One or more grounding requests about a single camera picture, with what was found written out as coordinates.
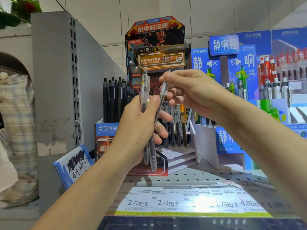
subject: left hand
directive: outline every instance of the left hand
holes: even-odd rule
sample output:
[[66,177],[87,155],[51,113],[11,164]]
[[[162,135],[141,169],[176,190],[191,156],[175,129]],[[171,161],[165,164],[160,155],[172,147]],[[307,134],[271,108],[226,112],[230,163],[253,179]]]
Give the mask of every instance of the left hand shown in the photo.
[[[163,138],[169,136],[164,126],[157,122],[154,125],[156,112],[159,108],[159,96],[154,95],[151,97],[147,104],[144,113],[140,110],[140,97],[136,96],[125,107],[122,117],[117,128],[116,135],[110,147],[116,147],[118,153],[123,152],[124,159],[129,160],[129,169],[136,166],[142,160],[143,148],[148,143],[154,130]],[[159,112],[159,118],[167,121],[172,121],[173,118],[165,111]],[[154,134],[155,144],[161,144],[162,140]]]

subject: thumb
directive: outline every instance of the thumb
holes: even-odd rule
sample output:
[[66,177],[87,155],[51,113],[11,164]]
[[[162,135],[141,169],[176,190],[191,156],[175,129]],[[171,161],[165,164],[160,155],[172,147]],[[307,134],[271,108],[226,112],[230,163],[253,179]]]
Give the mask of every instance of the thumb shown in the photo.
[[145,115],[147,115],[148,118],[154,119],[156,116],[156,112],[159,108],[159,102],[160,98],[158,95],[154,95],[151,97],[147,104],[146,111],[144,112]]
[[163,74],[164,79],[171,85],[183,88],[185,90],[192,87],[193,78],[183,77],[175,73],[176,71],[170,73],[166,72]]

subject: perforated shelf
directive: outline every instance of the perforated shelf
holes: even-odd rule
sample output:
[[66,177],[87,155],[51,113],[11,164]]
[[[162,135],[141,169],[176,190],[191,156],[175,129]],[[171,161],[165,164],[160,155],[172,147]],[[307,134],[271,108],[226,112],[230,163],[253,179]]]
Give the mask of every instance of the perforated shelf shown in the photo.
[[140,186],[165,186],[165,185],[202,185],[214,184],[223,181],[237,181],[237,180],[264,180],[267,177],[262,170],[244,170],[237,168],[236,170],[216,170],[205,159],[198,155],[198,164],[189,168],[180,170],[168,177],[141,177],[141,176],[127,176],[124,182],[133,182]]

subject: speaker icon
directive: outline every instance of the speaker icon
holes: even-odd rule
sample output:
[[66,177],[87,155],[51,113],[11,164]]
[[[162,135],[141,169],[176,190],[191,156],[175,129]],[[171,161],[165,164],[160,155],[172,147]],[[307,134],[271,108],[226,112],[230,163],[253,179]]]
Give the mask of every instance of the speaker icon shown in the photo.
[[232,65],[241,64],[241,60],[238,60],[237,58],[236,58],[236,59],[232,59],[232,60],[231,60],[231,64],[232,64]]
[[207,62],[207,65],[212,67],[212,60],[210,60],[209,62]]

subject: price label strip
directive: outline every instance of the price label strip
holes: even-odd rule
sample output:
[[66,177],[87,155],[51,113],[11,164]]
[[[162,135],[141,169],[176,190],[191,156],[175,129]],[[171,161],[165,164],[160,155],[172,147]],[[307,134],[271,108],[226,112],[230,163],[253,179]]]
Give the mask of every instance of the price label strip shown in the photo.
[[107,215],[298,218],[274,189],[248,180],[213,188],[122,186]]

